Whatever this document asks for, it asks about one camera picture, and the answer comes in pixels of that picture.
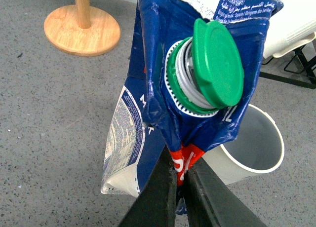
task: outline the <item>gray concrete floor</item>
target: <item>gray concrete floor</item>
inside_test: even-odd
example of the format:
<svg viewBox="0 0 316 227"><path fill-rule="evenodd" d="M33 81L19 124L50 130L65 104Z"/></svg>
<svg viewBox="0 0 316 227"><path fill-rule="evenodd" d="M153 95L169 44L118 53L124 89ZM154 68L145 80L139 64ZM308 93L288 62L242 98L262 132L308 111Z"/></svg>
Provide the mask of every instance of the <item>gray concrete floor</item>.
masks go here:
<svg viewBox="0 0 316 227"><path fill-rule="evenodd" d="M102 195L106 137L126 78L135 5L91 0L121 26L118 46L91 58L47 41L43 23L74 0L0 0L0 226L117 226L135 200ZM278 71L280 59L263 70ZM273 173L230 185L270 227L316 223L316 91L259 79L252 104L285 141ZM177 217L179 227L188 226Z"/></svg>

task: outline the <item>white bucket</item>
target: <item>white bucket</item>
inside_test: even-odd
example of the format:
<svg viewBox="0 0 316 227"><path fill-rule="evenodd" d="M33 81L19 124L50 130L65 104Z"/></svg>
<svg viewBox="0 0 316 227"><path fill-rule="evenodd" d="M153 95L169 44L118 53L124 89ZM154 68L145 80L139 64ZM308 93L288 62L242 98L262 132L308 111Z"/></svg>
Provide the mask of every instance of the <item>white bucket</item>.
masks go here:
<svg viewBox="0 0 316 227"><path fill-rule="evenodd" d="M249 105L237 139L206 152L203 158L228 185L276 170L284 158L284 142L274 120Z"/></svg>

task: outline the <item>wooden base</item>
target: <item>wooden base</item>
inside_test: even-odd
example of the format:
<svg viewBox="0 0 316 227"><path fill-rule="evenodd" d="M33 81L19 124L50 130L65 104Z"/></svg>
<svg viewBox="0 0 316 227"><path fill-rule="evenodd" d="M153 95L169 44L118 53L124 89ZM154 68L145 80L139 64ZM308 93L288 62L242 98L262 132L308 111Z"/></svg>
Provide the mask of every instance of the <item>wooden base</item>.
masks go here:
<svg viewBox="0 0 316 227"><path fill-rule="evenodd" d="M54 10L44 22L48 40L65 53L77 56L97 56L112 50L120 38L117 21L108 13L90 7L91 27L78 25L76 5Z"/></svg>

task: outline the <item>green screw cap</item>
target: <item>green screw cap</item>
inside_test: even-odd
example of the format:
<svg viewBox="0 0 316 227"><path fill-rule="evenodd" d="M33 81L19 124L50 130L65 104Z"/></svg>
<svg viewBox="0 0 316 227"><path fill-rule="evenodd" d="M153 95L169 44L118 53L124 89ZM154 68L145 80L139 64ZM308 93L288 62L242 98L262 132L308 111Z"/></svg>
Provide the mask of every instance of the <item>green screw cap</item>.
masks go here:
<svg viewBox="0 0 316 227"><path fill-rule="evenodd" d="M194 23L192 57L201 93L214 107L236 105L243 92L244 71L233 37L218 21Z"/></svg>

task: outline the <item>wooden stand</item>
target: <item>wooden stand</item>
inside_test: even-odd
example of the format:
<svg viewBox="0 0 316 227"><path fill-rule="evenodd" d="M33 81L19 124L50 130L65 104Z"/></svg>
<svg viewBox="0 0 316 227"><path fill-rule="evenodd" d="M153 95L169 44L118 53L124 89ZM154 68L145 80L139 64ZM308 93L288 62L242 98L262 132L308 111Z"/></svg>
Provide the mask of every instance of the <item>wooden stand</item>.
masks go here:
<svg viewBox="0 0 316 227"><path fill-rule="evenodd" d="M97 56L112 50L120 38L117 21L108 13L90 6L90 0L56 9L46 18L48 40L65 53Z"/></svg>

